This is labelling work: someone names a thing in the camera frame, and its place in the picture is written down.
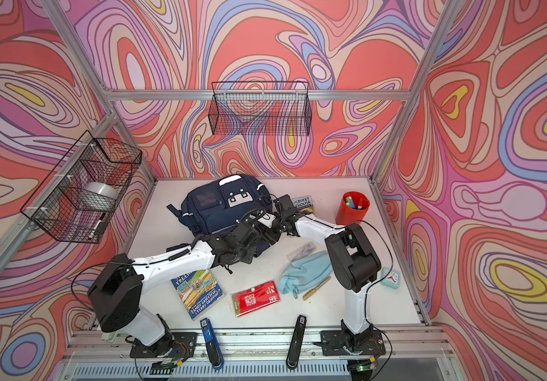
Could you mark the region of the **143-storey treehouse book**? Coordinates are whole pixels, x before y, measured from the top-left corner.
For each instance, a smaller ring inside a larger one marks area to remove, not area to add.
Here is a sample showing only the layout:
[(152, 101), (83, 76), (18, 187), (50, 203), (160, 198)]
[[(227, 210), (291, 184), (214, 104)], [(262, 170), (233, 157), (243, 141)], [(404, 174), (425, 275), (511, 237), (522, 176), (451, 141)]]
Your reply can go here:
[(313, 198), (309, 195), (292, 198), (293, 206), (300, 213), (314, 214), (314, 202)]

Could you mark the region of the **navy blue backpack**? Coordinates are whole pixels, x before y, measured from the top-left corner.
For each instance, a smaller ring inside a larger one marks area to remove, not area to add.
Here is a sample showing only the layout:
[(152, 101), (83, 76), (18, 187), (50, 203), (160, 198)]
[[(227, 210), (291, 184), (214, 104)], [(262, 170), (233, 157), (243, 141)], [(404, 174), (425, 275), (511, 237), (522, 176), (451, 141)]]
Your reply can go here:
[(179, 208), (170, 204), (167, 209), (194, 235), (192, 248), (209, 249), (212, 254), (206, 238), (233, 229), (253, 209), (266, 210), (267, 214), (258, 220), (258, 227), (262, 229), (269, 247), (276, 244), (279, 237), (267, 236), (273, 222), (269, 214), (272, 202), (272, 194), (265, 184), (254, 176), (240, 174), (197, 187), (186, 195)]

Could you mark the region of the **91-storey treehouse book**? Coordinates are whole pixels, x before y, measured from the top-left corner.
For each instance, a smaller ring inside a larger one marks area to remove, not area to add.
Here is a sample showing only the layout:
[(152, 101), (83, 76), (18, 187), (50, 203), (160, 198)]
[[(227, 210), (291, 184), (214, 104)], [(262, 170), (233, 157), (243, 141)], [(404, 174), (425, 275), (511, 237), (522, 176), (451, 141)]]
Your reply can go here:
[(210, 270), (193, 271), (172, 279), (171, 283), (194, 321), (225, 296)]

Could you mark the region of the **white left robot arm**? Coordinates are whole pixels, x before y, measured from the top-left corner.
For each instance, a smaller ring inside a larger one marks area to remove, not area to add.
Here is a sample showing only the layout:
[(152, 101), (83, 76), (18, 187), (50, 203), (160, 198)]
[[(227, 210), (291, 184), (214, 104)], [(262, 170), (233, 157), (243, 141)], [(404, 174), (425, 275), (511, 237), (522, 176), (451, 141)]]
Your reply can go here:
[(102, 332), (126, 333), (147, 347), (163, 341), (170, 330), (143, 305), (143, 296), (194, 271), (251, 263), (263, 231), (273, 226), (274, 219), (259, 208), (248, 212), (232, 230), (199, 237), (171, 252), (134, 260), (124, 253), (113, 257), (88, 290)]

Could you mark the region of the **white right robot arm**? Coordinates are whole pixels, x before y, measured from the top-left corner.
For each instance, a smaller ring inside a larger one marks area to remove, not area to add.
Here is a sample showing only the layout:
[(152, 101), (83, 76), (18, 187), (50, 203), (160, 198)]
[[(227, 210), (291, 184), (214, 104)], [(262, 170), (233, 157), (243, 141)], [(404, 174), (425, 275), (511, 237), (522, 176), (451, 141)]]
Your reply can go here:
[(368, 316), (367, 294), (382, 265), (363, 228), (356, 223), (335, 225), (300, 212), (288, 195), (276, 198), (273, 208), (273, 231), (306, 238), (327, 249), (333, 274), (346, 290), (341, 321), (346, 346), (367, 342), (374, 331)]

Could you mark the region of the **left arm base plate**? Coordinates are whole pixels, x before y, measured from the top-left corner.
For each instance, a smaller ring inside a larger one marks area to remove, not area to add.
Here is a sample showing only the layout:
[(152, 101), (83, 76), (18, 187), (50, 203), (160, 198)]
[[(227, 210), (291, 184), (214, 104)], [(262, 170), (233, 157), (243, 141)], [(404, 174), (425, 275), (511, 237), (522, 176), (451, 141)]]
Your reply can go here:
[(165, 333), (156, 343), (147, 346), (132, 336), (125, 338), (132, 346), (130, 357), (143, 358), (170, 358), (172, 360), (187, 360), (194, 356), (197, 334), (195, 332)]

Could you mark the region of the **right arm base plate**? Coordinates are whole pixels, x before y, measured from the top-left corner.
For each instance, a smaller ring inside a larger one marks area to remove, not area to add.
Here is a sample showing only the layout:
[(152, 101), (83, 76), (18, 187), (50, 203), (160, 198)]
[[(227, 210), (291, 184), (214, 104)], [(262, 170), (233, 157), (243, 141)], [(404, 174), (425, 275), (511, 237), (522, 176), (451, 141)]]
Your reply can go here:
[(378, 330), (367, 330), (355, 335), (350, 331), (323, 330), (314, 345), (321, 348), (326, 357), (374, 356), (387, 353), (382, 334)]

